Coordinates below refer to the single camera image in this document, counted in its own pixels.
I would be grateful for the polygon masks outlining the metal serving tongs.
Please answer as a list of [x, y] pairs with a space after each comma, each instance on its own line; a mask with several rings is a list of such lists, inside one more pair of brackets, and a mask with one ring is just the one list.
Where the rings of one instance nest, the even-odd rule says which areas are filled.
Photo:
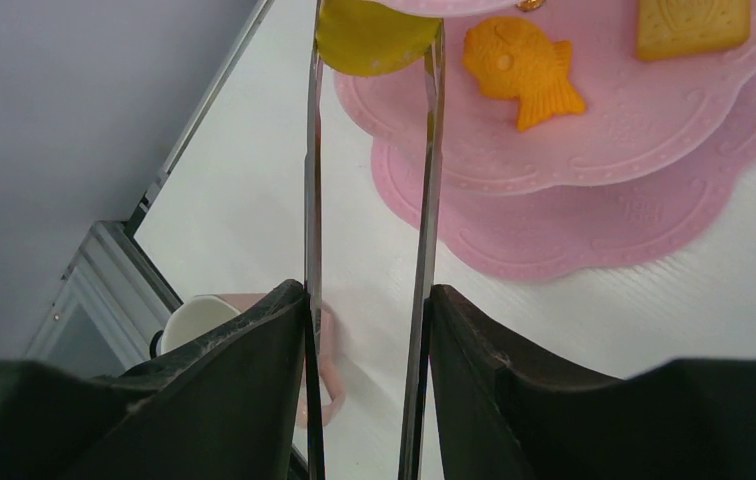
[[[308, 473], [312, 479], [326, 476], [318, 352], [322, 307], [322, 177], [321, 177], [321, 93], [323, 71], [328, 65], [318, 54], [315, 34], [321, 3], [316, 4], [307, 100], [307, 151], [304, 163], [304, 271], [309, 323], [305, 335]], [[445, 104], [444, 21], [437, 37], [423, 55], [427, 98], [426, 156], [418, 237], [406, 386], [401, 426], [398, 476], [417, 479], [421, 475], [424, 412], [428, 388], [428, 356], [433, 308], [430, 291], [434, 285], [438, 217], [443, 165]]]

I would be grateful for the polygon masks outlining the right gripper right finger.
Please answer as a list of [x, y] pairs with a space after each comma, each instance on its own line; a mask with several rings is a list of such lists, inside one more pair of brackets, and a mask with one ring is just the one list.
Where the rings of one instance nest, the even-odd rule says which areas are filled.
[[431, 293], [448, 479], [756, 479], [756, 361], [676, 359], [628, 379], [562, 358], [454, 288]]

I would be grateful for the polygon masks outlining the yellow round cake slice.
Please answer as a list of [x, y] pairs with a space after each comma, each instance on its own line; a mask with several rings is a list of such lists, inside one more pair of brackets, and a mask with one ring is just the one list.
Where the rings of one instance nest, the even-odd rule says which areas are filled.
[[373, 1], [329, 0], [319, 8], [315, 42], [321, 59], [336, 72], [374, 77], [422, 58], [441, 24]]

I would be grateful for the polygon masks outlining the orange flower cookie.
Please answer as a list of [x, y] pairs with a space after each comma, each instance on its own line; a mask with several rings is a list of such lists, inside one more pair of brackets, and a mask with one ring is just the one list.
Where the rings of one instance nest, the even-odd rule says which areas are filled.
[[490, 99], [518, 102], [516, 129], [525, 132], [560, 115], [586, 111], [570, 80], [573, 46], [552, 41], [529, 20], [499, 16], [467, 30], [462, 64]]

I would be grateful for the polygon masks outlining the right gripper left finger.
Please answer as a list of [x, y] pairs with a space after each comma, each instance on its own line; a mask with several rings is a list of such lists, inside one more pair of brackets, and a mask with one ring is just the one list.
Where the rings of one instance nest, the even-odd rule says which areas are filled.
[[0, 361], [0, 479], [284, 479], [306, 293], [247, 312], [117, 376]]

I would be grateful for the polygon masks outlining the yellow square biscuit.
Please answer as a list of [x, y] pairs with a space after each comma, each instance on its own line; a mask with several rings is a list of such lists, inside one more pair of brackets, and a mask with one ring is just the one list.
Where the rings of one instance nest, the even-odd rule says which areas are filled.
[[636, 56], [644, 62], [721, 52], [750, 36], [749, 0], [640, 0]]

